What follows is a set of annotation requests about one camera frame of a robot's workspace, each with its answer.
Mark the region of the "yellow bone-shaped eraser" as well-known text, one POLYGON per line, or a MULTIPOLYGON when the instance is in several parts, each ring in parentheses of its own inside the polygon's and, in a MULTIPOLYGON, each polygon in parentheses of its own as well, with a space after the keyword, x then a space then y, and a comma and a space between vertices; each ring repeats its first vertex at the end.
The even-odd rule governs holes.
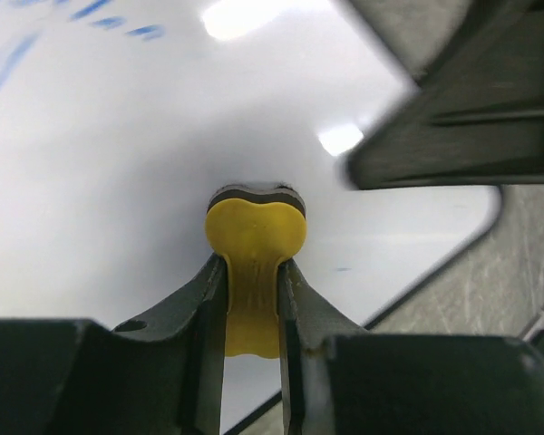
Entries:
POLYGON ((226 263, 225 355, 279 357, 277 274, 306 240, 306 205, 286 185, 227 185, 210 199, 205 234, 226 263))

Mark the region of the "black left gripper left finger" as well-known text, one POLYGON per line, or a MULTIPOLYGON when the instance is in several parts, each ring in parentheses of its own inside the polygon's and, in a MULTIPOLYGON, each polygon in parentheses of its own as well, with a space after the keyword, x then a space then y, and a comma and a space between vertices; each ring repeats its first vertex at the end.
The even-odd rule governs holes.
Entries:
POLYGON ((114 328, 126 345, 131 434, 217 434, 227 311, 225 261, 198 273, 152 308, 114 328))

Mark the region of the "small black-framed whiteboard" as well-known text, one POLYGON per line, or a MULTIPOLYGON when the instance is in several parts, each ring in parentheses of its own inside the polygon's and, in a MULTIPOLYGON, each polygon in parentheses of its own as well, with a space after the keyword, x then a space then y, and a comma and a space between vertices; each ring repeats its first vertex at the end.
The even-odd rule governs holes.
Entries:
MULTIPOLYGON (((358 323, 480 236, 495 188, 347 176, 417 91, 349 1, 0 1, 0 434, 131 434, 113 330, 207 263, 227 185, 300 195, 296 262, 358 323)), ((279 394, 224 358, 219 433, 279 394)))

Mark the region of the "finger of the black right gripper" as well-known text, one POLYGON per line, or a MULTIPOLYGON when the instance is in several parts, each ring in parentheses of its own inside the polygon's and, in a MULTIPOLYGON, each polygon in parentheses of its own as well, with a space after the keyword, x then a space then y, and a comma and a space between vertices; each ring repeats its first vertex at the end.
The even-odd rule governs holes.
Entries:
POLYGON ((544 184, 544 1, 474 1, 418 92, 347 157, 361 190, 544 184))

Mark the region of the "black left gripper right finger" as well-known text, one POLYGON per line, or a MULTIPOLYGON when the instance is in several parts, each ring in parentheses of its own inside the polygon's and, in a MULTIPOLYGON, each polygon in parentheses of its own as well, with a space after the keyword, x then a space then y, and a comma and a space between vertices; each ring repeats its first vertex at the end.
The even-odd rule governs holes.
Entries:
POLYGON ((286 434, 334 434, 335 409, 326 361, 333 338, 367 331, 342 314, 290 259, 277 271, 283 424, 286 434))

